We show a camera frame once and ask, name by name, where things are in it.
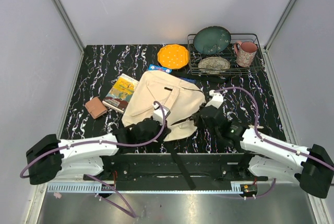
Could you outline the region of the beige canvas backpack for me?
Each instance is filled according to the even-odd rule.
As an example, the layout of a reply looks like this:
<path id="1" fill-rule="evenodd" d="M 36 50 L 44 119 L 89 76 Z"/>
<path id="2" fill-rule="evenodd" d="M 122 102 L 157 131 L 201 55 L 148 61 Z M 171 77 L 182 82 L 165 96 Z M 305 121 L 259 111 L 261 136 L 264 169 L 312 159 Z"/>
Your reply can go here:
<path id="1" fill-rule="evenodd" d="M 164 139 L 169 142 L 188 138 L 197 130 L 189 118 L 206 103 L 206 98 L 192 83 L 159 70 L 149 70 L 135 88 L 122 117 L 123 125 L 137 124 L 153 116 L 155 101 L 170 110 L 166 120 L 171 132 Z"/>

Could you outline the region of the blue treehouse book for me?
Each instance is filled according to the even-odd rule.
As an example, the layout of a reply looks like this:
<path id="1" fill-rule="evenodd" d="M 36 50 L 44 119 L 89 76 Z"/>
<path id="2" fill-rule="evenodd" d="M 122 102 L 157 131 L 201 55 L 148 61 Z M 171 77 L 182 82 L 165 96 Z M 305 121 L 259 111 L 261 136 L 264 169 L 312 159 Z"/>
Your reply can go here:
<path id="1" fill-rule="evenodd" d="M 159 71 L 162 71 L 162 72 L 165 72 L 165 73 L 168 73 L 168 74 L 170 74 L 172 72 L 172 70 L 169 69 L 169 68 L 161 67 L 161 66 L 157 66 L 157 65 L 152 65 L 152 64 L 149 65 L 148 70 L 159 70 Z"/>

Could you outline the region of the Animal Farm book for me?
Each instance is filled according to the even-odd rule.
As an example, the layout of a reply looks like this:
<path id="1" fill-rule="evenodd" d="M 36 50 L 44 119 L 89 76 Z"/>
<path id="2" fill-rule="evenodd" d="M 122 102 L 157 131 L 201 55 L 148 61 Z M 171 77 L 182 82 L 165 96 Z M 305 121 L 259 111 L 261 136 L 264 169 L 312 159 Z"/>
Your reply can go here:
<path id="1" fill-rule="evenodd" d="M 184 77 L 180 77 L 181 80 L 184 80 L 184 81 L 187 81 L 189 83 L 192 83 L 192 84 L 195 84 L 196 83 L 196 80 L 193 80 L 193 79 L 188 79 L 188 78 L 184 78 Z"/>

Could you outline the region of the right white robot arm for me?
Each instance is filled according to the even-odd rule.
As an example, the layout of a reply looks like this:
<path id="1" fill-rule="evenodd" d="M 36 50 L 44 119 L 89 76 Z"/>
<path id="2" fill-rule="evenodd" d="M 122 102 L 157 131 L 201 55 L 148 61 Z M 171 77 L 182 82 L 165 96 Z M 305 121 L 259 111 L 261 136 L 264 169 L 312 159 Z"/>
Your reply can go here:
<path id="1" fill-rule="evenodd" d="M 247 162 L 237 167 L 238 177 L 265 176 L 296 183 L 306 193 L 325 199 L 333 179 L 333 161 L 324 147 L 289 144 L 236 121 L 228 121 L 221 109 L 210 105 L 192 116 L 194 124 L 207 128 L 223 147 L 245 153 Z"/>

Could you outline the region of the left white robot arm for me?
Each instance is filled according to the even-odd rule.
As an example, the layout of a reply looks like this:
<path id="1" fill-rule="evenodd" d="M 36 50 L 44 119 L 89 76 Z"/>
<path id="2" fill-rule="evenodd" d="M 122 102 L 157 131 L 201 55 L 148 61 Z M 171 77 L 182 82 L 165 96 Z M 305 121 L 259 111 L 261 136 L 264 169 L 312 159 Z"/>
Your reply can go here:
<path id="1" fill-rule="evenodd" d="M 103 156 L 162 141 L 170 132 L 166 122 L 147 118 L 86 139 L 57 139 L 55 134 L 48 134 L 26 152 L 27 165 L 20 178 L 29 179 L 31 185 L 44 184 L 62 175 L 89 174 L 107 180 L 112 176 L 112 166 L 105 162 L 94 165 L 93 158 L 101 160 Z"/>

